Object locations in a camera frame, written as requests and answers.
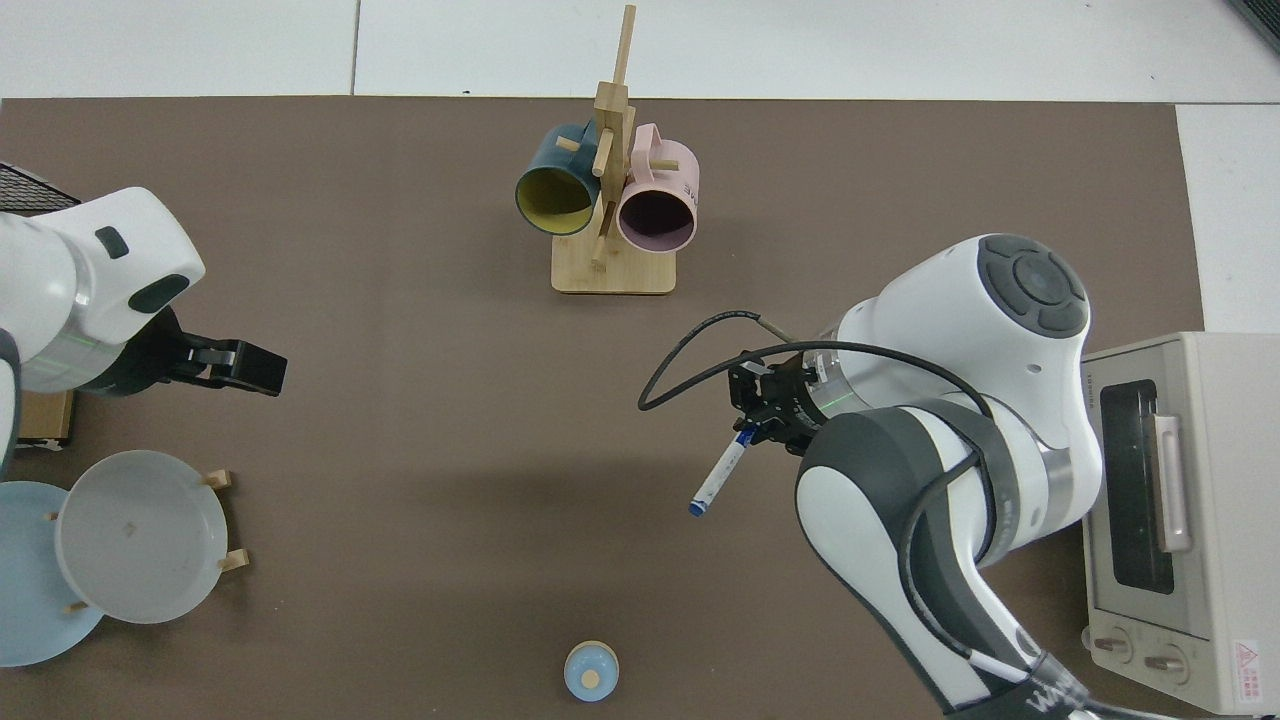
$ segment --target warning label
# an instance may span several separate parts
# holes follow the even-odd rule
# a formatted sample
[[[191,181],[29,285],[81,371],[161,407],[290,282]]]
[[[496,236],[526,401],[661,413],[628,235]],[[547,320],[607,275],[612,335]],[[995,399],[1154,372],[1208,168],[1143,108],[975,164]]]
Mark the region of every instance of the warning label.
[[[1235,700],[1262,702],[1262,648],[1258,641],[1235,641]]]

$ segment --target plate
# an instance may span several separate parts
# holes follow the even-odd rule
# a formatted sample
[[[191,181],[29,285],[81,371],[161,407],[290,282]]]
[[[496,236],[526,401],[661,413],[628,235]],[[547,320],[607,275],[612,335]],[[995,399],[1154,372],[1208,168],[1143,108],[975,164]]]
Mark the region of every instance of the plate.
[[[150,450],[86,470],[58,518],[58,562],[72,588],[127,623],[165,623],[200,605],[227,556],[227,518],[201,479]]]
[[[67,491],[24,480],[0,483],[0,667],[61,655],[97,626],[102,612],[79,602],[58,568],[55,524]]]

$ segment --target oven handle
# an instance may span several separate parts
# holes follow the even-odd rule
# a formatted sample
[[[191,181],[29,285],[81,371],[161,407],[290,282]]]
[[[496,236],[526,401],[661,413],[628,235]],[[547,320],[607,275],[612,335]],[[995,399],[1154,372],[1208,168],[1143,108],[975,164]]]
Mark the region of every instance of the oven handle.
[[[1147,415],[1143,418],[1148,452],[1155,459],[1156,525],[1160,550],[1187,552],[1192,548],[1192,536],[1187,527],[1187,487],[1183,475],[1181,442],[1176,415]]]

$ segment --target pink mug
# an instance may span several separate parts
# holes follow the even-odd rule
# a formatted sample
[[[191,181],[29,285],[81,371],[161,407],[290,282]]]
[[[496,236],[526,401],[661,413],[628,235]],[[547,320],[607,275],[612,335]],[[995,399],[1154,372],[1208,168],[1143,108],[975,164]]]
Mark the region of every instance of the pink mug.
[[[658,126],[636,128],[631,174],[618,200],[618,229],[646,252],[675,252],[698,231],[698,158]]]

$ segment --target oven door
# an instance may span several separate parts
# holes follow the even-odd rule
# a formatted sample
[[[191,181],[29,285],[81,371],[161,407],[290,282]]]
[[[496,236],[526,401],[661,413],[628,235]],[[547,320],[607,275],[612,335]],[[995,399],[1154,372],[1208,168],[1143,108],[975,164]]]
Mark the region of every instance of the oven door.
[[[1183,342],[1084,364],[1103,487],[1084,519],[1098,610],[1208,639]]]

